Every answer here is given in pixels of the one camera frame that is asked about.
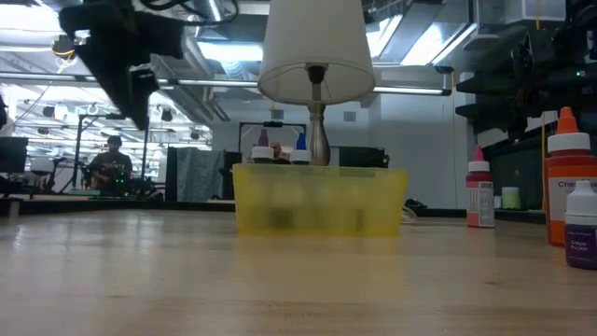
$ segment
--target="white lampshade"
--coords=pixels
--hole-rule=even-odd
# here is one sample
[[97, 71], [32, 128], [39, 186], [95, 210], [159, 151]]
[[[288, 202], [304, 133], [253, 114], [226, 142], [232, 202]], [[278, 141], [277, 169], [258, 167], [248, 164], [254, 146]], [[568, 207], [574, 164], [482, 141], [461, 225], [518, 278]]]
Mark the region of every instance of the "white lampshade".
[[305, 66], [327, 64], [326, 105], [370, 93], [375, 77], [361, 0], [272, 0], [258, 87], [275, 102], [312, 103]]

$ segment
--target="red bottle cap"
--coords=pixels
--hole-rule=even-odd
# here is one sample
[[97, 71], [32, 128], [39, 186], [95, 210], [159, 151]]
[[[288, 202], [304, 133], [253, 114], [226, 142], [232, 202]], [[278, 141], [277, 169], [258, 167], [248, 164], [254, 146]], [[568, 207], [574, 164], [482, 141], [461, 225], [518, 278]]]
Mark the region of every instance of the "red bottle cap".
[[558, 119], [558, 131], [557, 134], [568, 134], [578, 133], [578, 127], [576, 126], [576, 118], [572, 113], [572, 108], [563, 107], [560, 110], [560, 118]]
[[468, 163], [468, 172], [489, 172], [490, 166], [487, 161], [483, 158], [483, 150], [480, 146], [475, 147], [475, 153], [473, 154], [473, 161]]

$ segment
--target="bottle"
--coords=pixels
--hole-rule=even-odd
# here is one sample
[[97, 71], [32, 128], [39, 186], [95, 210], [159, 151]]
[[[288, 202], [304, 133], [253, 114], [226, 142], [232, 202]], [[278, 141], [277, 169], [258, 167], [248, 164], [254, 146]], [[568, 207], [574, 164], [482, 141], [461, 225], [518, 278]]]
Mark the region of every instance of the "bottle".
[[544, 173], [548, 242], [564, 246], [566, 196], [579, 180], [597, 184], [597, 157], [590, 155], [589, 135], [578, 131], [570, 107], [560, 111], [558, 131], [548, 138], [548, 152], [551, 158], [545, 160]]
[[251, 159], [254, 163], [271, 163], [273, 160], [273, 148], [270, 147], [268, 130], [261, 130], [257, 146], [251, 150]]
[[290, 153], [290, 161], [292, 164], [309, 165], [311, 164], [311, 151], [307, 150], [307, 141], [305, 134], [298, 135], [297, 146], [295, 150]]
[[483, 159], [481, 147], [475, 148], [473, 161], [468, 163], [468, 207], [466, 221], [471, 228], [495, 227], [493, 211], [493, 178], [489, 163]]
[[577, 181], [566, 198], [566, 262], [597, 270], [597, 193], [590, 181]]

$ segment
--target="wooden table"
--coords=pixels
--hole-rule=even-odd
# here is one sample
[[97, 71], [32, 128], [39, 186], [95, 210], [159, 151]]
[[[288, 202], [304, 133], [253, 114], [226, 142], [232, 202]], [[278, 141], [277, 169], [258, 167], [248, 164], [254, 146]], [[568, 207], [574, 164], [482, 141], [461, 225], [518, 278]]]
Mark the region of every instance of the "wooden table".
[[594, 335], [597, 272], [545, 227], [422, 219], [397, 239], [238, 238], [234, 215], [0, 226], [2, 335]]

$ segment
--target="person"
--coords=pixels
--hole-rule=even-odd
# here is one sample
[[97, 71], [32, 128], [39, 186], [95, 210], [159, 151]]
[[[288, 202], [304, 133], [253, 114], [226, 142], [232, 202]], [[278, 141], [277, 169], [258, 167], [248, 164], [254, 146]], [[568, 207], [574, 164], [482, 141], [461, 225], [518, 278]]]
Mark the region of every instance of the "person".
[[107, 193], [114, 192], [114, 180], [122, 175], [129, 177], [132, 172], [131, 158], [119, 152], [122, 139], [117, 135], [108, 137], [108, 151], [98, 154], [90, 164], [96, 179], [96, 188]]
[[290, 164], [288, 155], [282, 151], [282, 145], [279, 142], [274, 141], [270, 144], [273, 149], [273, 163], [276, 164]]

